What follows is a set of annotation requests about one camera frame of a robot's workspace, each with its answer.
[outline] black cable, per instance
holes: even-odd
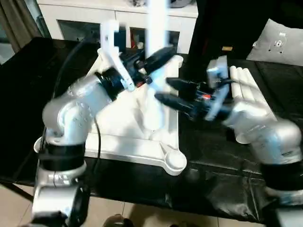
[[[93,165],[93,168],[91,169],[93,173],[95,173],[95,171],[96,171],[96,167],[97,167],[98,161],[100,159],[100,155],[101,155],[101,133],[100,133],[100,128],[99,128],[99,125],[98,125],[98,122],[97,122],[96,118],[94,118],[94,122],[95,122],[97,132],[98,132],[98,155],[97,155],[97,159],[95,160],[95,163]]]
[[[73,49],[72,51],[67,55],[63,65],[61,66],[60,70],[59,70],[59,73],[58,73],[58,76],[57,76],[57,80],[56,80],[56,83],[55,83],[55,86],[54,86],[54,92],[53,92],[53,96],[52,98],[55,98],[56,95],[57,95],[57,90],[58,90],[58,87],[59,87],[59,84],[60,84],[60,81],[61,81],[61,77],[62,77],[62,74],[63,72],[65,71],[66,69],[66,66],[67,64],[71,61],[72,57],[79,51],[79,49],[85,44],[85,43],[88,43],[89,40],[91,40],[93,37],[95,36],[95,33],[92,32],[90,35],[87,35],[86,37],[84,37],[81,42],[79,42]]]

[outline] tile floor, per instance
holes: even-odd
[[[32,194],[33,188],[18,185]],[[89,214],[84,227],[102,227],[111,215],[123,214],[135,227],[169,227],[190,222],[198,227],[262,227],[263,225],[236,220],[177,212],[152,206],[91,197]],[[16,227],[31,219],[31,203],[0,185],[0,226]]]

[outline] white pillow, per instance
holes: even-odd
[[[303,29],[289,28],[269,19],[247,60],[303,66]]]

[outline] white cylindrical pole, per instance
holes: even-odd
[[[145,32],[146,57],[168,44],[167,35],[167,0],[148,0],[147,30]],[[157,91],[165,88],[164,69],[158,69],[151,74],[153,82],[148,86],[143,107],[144,127],[155,131],[164,126],[164,111],[162,104],[155,99]]]

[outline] cabinet door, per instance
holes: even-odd
[[[81,32],[81,28],[85,27],[83,22],[91,23],[89,26],[95,29],[100,23],[116,18],[115,12],[111,10],[52,5],[39,5],[39,7],[53,39],[65,39],[64,34],[69,37],[76,32],[85,33]]]
[[[146,14],[116,11],[116,19],[126,25],[126,47],[132,47],[136,42],[144,43],[144,30],[147,27]],[[195,18],[169,16],[169,41],[176,45],[178,53],[188,53],[195,24]]]

